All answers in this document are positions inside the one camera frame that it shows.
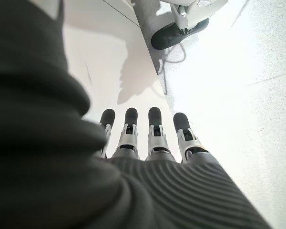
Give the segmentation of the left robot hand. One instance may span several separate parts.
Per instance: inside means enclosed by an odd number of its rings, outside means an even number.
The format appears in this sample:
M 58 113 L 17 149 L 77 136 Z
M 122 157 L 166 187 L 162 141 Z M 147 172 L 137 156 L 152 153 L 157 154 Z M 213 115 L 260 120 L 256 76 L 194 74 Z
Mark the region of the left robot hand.
M 68 73 L 61 0 L 0 0 L 0 229 L 267 229 L 269 224 L 174 115 L 175 161 L 161 112 L 149 110 L 148 157 L 137 111 L 106 158 L 115 113 L 83 119 L 90 101 Z

